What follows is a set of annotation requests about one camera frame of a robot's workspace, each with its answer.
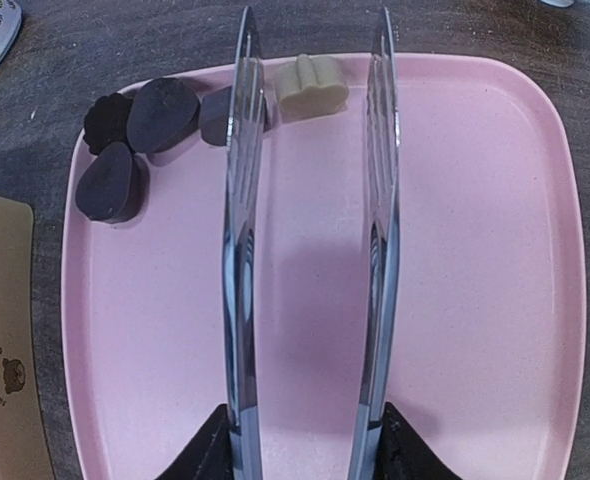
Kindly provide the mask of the light caramel chocolate piece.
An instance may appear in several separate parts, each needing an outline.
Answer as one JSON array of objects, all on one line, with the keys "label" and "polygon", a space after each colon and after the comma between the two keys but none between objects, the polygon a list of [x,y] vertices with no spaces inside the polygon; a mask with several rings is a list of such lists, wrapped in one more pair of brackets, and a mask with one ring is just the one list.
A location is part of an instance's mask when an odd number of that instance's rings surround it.
[{"label": "light caramel chocolate piece", "polygon": [[331,56],[298,55],[276,70],[273,87],[285,120],[338,113],[349,96],[340,62]]}]

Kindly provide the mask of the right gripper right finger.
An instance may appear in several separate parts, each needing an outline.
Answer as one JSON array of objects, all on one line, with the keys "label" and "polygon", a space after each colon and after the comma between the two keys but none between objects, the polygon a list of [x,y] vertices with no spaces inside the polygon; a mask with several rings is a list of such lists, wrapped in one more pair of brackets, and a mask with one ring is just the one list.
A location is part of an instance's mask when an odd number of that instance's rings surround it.
[{"label": "right gripper right finger", "polygon": [[391,402],[384,407],[379,441],[379,478],[460,480]]}]

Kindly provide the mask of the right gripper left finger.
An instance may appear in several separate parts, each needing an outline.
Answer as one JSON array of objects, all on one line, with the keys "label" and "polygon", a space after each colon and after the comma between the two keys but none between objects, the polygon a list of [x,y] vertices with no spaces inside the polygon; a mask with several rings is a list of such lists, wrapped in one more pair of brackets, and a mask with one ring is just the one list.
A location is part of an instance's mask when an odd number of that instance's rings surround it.
[{"label": "right gripper left finger", "polygon": [[159,480],[233,480],[227,405],[218,405]]}]

